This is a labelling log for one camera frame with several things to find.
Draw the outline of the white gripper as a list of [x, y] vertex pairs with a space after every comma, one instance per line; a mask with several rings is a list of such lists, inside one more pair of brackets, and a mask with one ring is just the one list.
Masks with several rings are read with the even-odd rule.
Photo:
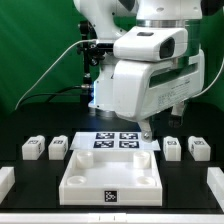
[[172, 60], [158, 63], [120, 60], [113, 75], [115, 113], [122, 119], [140, 121], [141, 138], [151, 142], [152, 129], [145, 118], [174, 105], [169, 126], [179, 128], [185, 110], [182, 101], [198, 94], [203, 88], [204, 63], [204, 52], [200, 50], [189, 58], [189, 65], [181, 71], [180, 76], [172, 78]]

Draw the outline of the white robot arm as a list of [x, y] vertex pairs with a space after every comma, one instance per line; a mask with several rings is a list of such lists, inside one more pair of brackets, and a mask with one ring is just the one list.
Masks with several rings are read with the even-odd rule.
[[150, 118], [168, 108], [179, 125], [185, 102], [203, 93], [205, 56], [199, 28], [224, 0], [73, 0], [96, 33], [99, 63], [89, 107], [139, 125], [151, 141]]

